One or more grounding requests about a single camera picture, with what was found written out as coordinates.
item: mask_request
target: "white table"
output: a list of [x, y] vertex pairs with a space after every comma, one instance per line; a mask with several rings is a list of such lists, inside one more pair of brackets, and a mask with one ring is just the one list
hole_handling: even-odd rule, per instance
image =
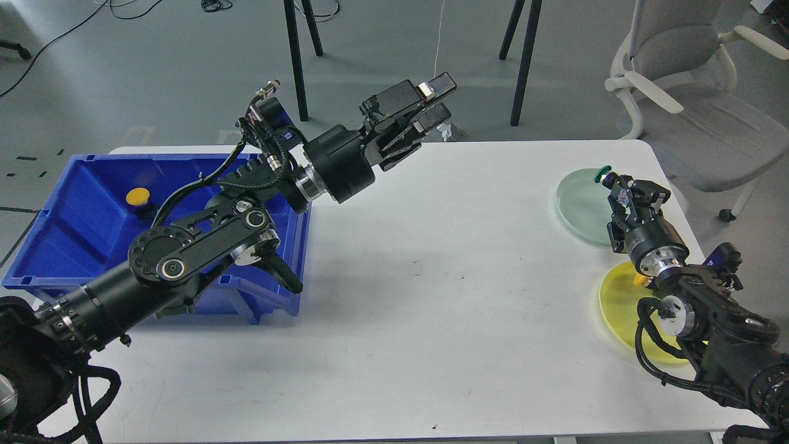
[[[604, 164], [667, 184], [641, 141], [474, 142], [425, 144], [392, 171], [376, 168], [377, 182], [348, 202], [322, 197], [313, 204], [297, 318], [146, 322], [131, 331], [130, 349], [113, 343], [95, 354], [95, 365], [123, 379], [99, 421], [105, 441], [760, 425], [749, 412], [661, 386], [604, 326], [597, 291], [627, 257], [571, 234], [554, 204], [565, 175]], [[700, 261], [676, 202], [664, 209], [690, 260]], [[673, 371], [691, 375], [689, 367]], [[42, 430], [70, 423], [66, 410]]]

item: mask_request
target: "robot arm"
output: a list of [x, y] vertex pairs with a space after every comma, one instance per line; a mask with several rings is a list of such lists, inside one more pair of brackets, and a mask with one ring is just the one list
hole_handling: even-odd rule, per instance
[[[650, 374], [666, 385], [702, 392], [724, 407], [746, 408], [769, 430], [732, 426], [724, 442], [737, 437], [766, 442], [789, 438], [789, 356], [778, 353], [778, 326], [739, 306], [731, 297], [742, 289], [736, 276], [742, 263], [730, 243], [718, 246], [702, 265], [688, 265], [687, 246], [663, 216], [660, 205], [671, 192], [654, 182], [618, 175], [611, 167], [598, 171], [611, 193], [608, 234], [615, 253], [627, 253], [636, 270], [649, 278], [654, 298], [638, 302], [636, 355]], [[660, 338], [650, 315], [657, 310], [660, 327], [677, 337], [681, 349]], [[661, 371], [646, 357], [646, 330], [661, 349], [688, 359], [693, 381]]]
[[[365, 120], [358, 129], [335, 126], [306, 141], [277, 99], [268, 97], [278, 86], [269, 82], [249, 104], [238, 120], [241, 141], [222, 166], [163, 202], [151, 228], [129, 246], [127, 262], [36, 311], [23, 299], [0, 298], [0, 440], [48, 442], [38, 435], [37, 424], [71, 396], [79, 423], [55, 440], [72, 442], [84, 435], [100, 442], [95, 421], [118, 393], [120, 378], [89, 366], [90, 353], [116, 338], [130, 345], [126, 332], [168, 307], [188, 311], [234, 263], [260, 268], [291, 292], [301, 292], [297, 275], [276, 254], [279, 238], [264, 203], [282, 194], [303, 213], [324, 193], [344, 202], [375, 181], [374, 165], [391, 169], [450, 118], [440, 100], [455, 90], [446, 73], [418, 87], [403, 81], [361, 105]], [[309, 160], [304, 166], [290, 155], [299, 142]], [[261, 156], [225, 173], [247, 144]], [[166, 222], [184, 196], [210, 185], [222, 191], [205, 210]], [[205, 221], [210, 229], [201, 231]], [[86, 383], [93, 377], [110, 382], [94, 404]]]

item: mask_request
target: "concrete floor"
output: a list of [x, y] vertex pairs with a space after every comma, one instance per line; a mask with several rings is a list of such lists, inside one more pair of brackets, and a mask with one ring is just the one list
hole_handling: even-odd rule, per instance
[[[119, 14], [145, 11], [138, 0]], [[313, 0], [316, 12], [330, 0]], [[299, 124], [315, 137], [341, 123], [360, 122], [358, 104], [409, 78], [428, 80], [448, 71], [458, 91], [446, 100], [461, 138], [483, 140], [614, 139], [619, 101], [603, 88], [616, 48], [627, 34], [632, 0], [546, 2], [534, 48], [521, 125], [509, 125], [525, 16], [510, 57], [497, 59], [511, 2], [478, 0], [342, 0], [342, 11], [320, 25], [322, 58], [299, 18], [305, 83], [311, 113]], [[0, 37], [21, 41], [34, 54], [43, 44], [87, 17], [88, 0], [0, 0]], [[724, 0], [719, 30], [750, 26], [789, 46], [747, 2]], [[439, 41], [438, 58], [436, 45]], [[27, 78], [0, 99], [0, 259], [12, 260], [35, 211], [46, 201], [68, 157], [105, 153], [121, 145], [234, 143], [235, 119], [269, 79], [282, 82], [279, 99], [295, 117], [297, 107], [282, 6], [237, 0], [233, 9], [207, 14], [197, 2], [162, 2], [134, 21], [101, 11], [52, 45]], [[735, 95], [789, 126], [789, 64], [747, 43], [728, 47], [739, 68]], [[27, 62], [0, 51], [0, 89]], [[36, 160], [19, 157], [36, 158]], [[539, 165], [521, 165], [523, 170]], [[733, 224], [716, 219], [737, 190], [703, 194], [681, 181], [687, 214], [705, 253], [733, 242], [743, 252], [737, 295], [745, 307], [789, 329], [785, 270], [789, 238], [789, 158], [761, 180]], [[7, 265], [0, 265], [0, 273]], [[784, 340], [782, 351], [789, 351]], [[579, 438], [579, 442], [709, 442], [705, 434]]]

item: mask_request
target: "blue storage tray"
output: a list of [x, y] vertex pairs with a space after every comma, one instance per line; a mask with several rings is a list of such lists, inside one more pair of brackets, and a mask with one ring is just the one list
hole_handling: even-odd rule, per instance
[[[227, 171], [246, 164], [255, 154], [242, 154]], [[143, 186], [155, 205], [180, 186], [214, 171], [224, 155], [72, 156], [47, 203], [36, 217], [2, 285], [22, 289], [50, 301], [71, 292], [127, 259], [129, 245], [147, 229], [125, 202], [126, 193]], [[219, 192], [217, 186], [196, 190], [168, 220], [202, 210]], [[277, 253], [301, 279], [304, 275], [309, 211], [296, 214], [278, 195], [266, 202], [282, 243]], [[298, 315], [299, 295], [288, 292], [265, 272], [231, 266], [203, 292], [196, 314], [239, 314], [250, 324], [262, 314], [283, 309]]]

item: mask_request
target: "black cable on floor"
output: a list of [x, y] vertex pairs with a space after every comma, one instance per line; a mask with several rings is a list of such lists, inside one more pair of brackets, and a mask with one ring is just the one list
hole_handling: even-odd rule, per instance
[[200, 7], [205, 13], [217, 13], [232, 8], [233, 2], [230, 0], [200, 0]]
[[156, 0], [156, 3], [154, 3], [153, 5], [151, 5], [151, 7], [150, 7], [150, 8], [148, 8], [148, 10], [147, 10], [147, 11], [145, 11], [144, 13], [142, 13], [142, 14], [140, 14], [140, 15], [136, 15], [136, 16], [134, 16], [134, 17], [120, 17], [120, 16], [118, 16], [118, 15], [115, 13], [115, 8], [117, 8], [117, 6], [115, 6], [115, 5], [113, 5], [113, 4], [112, 4], [112, 0], [110, 0], [109, 7], [110, 7], [110, 12], [112, 12], [112, 15], [113, 15], [115, 18], [119, 18], [119, 19], [121, 19], [121, 20], [134, 20], [134, 19], [136, 19], [136, 18], [140, 18], [140, 17], [144, 16], [144, 15], [145, 15], [145, 14], [147, 14], [147, 13], [150, 13], [150, 12], [151, 12], [151, 9], [154, 9], [154, 8], [156, 7], [156, 5], [158, 5], [158, 4], [159, 4], [159, 3], [161, 3], [161, 2], [162, 2], [162, 0]]
[[[337, 15], [340, 12], [340, 0], [335, 0], [335, 3], [336, 3], [335, 10], [332, 11], [331, 13], [328, 13], [328, 14], [313, 14], [313, 16], [315, 17], [315, 22], [316, 23], [324, 23], [324, 22], [327, 22], [327, 21], [331, 20], [332, 17]], [[301, 10], [301, 6], [299, 6], [299, 4], [296, 2], [296, 0], [294, 0], [294, 6], [296, 7], [296, 10], [299, 13], [301, 13], [301, 15], [304, 18], [307, 18], [307, 15], [304, 14], [303, 10]]]
[[68, 30], [68, 31], [66, 31], [66, 32], [63, 32], [63, 33], [62, 33], [60, 36], [57, 36], [57, 37], [55, 37], [55, 38], [54, 38], [54, 39], [52, 39], [52, 40], [51, 40], [49, 43], [47, 43], [46, 45], [44, 45], [44, 47], [43, 47], [43, 48], [41, 48], [41, 49], [39, 50], [39, 52], [38, 52], [38, 53], [36, 53], [36, 56], [33, 58], [33, 60], [31, 60], [31, 61], [30, 61], [30, 65], [29, 65], [29, 66], [28, 66], [28, 68], [27, 68], [27, 69], [24, 71], [24, 73], [22, 73], [22, 77], [19, 77], [19, 80], [17, 80], [17, 82], [16, 82], [16, 83], [14, 83], [13, 85], [11, 85], [11, 88], [8, 88], [8, 89], [7, 89], [7, 90], [5, 90], [4, 92], [0, 93], [0, 97], [3, 97], [3, 96], [5, 96], [6, 94], [8, 94], [9, 92], [13, 91], [13, 89], [14, 89], [14, 88], [16, 88], [16, 87], [17, 87], [17, 85], [19, 85], [19, 84], [20, 84], [20, 83], [21, 83], [21, 82], [24, 80], [24, 78], [25, 78], [25, 77], [27, 77], [28, 73], [30, 72], [30, 69], [33, 67], [33, 65], [35, 65], [35, 64], [36, 64], [36, 60], [38, 60], [38, 59], [39, 59], [39, 56], [41, 55], [41, 53], [43, 53], [43, 52], [44, 52], [44, 50], [45, 50], [45, 49], [47, 49], [47, 48], [48, 48], [48, 47], [49, 47], [49, 46], [50, 46], [52, 43], [55, 43], [55, 42], [57, 42], [58, 40], [60, 40], [60, 39], [62, 39], [63, 37], [67, 36], [68, 34], [70, 34], [70, 33], [71, 33], [72, 31], [74, 31], [75, 29], [77, 29], [77, 28], [79, 28], [80, 26], [82, 26], [83, 24], [87, 23], [87, 22], [88, 22], [88, 20], [92, 19], [92, 18], [93, 18], [93, 17], [94, 17], [94, 16], [95, 16], [97, 13], [99, 13], [99, 11], [100, 11], [100, 10], [101, 10], [101, 9], [102, 9], [102, 8], [103, 8], [103, 7], [104, 7], [106, 4], [107, 4], [107, 2], [109, 2], [109, 1], [110, 1], [110, 0], [105, 0], [105, 1], [104, 1], [104, 3], [102, 3], [102, 4], [101, 4], [101, 6], [99, 6], [99, 8], [97, 8], [95, 11], [93, 11], [93, 13], [92, 13], [91, 15], [89, 15], [89, 16], [88, 16], [88, 18], [86, 18], [85, 20], [82, 20], [82, 21], [81, 21], [81, 22], [80, 22], [80, 23], [79, 23], [77, 26], [75, 26], [75, 27], [73, 27], [73, 28], [69, 29], [69, 30]]

